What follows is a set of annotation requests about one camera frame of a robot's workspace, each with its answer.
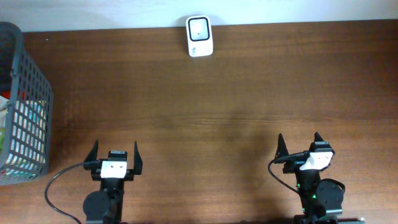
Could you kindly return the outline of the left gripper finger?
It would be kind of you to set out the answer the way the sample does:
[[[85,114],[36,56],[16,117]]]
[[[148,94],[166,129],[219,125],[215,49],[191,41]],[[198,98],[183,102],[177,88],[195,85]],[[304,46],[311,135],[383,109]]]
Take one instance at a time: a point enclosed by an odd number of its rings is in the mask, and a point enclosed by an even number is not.
[[[137,141],[134,142],[134,160],[133,169],[127,170],[127,175],[141,175],[143,169],[143,161],[138,150]]]
[[[99,160],[97,160],[98,140],[95,141],[92,150],[88,153],[83,161],[83,168],[85,170],[93,170],[98,167]]]

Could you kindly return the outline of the grey plastic mesh basket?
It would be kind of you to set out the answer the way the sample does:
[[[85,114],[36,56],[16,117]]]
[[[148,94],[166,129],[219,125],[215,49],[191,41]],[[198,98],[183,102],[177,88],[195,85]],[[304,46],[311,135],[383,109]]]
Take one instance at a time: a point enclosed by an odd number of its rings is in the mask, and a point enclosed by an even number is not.
[[[1,185],[43,177],[49,169],[53,91],[24,47],[18,26],[1,23]]]

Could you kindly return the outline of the white barcode scanner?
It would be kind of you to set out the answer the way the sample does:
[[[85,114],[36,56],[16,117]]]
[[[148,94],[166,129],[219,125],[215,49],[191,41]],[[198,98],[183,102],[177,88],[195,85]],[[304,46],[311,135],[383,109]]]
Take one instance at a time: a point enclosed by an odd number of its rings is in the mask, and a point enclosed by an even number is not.
[[[191,57],[205,57],[213,53],[213,34],[208,16],[191,16],[185,21],[188,54]]]

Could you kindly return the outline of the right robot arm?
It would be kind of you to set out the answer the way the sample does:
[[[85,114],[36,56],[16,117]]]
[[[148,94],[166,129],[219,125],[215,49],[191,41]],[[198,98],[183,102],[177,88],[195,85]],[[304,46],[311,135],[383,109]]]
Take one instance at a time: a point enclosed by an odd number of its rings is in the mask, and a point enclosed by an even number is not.
[[[338,223],[342,214],[345,185],[333,179],[322,179],[320,172],[327,169],[335,151],[318,132],[307,151],[291,154],[283,135],[278,135],[277,150],[271,164],[283,164],[284,174],[294,174],[296,187],[278,179],[282,185],[300,197],[302,214],[293,217],[294,223]]]

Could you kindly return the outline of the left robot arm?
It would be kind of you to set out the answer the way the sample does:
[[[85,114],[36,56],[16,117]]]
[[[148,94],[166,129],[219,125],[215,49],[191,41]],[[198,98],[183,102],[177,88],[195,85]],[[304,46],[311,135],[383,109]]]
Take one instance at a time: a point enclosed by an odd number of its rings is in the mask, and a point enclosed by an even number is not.
[[[143,161],[138,146],[134,145],[132,169],[128,168],[126,151],[109,151],[105,159],[98,159],[97,153],[98,141],[83,162],[83,168],[90,171],[92,180],[100,182],[99,190],[90,193],[83,202],[86,222],[121,223],[124,184],[142,174]]]

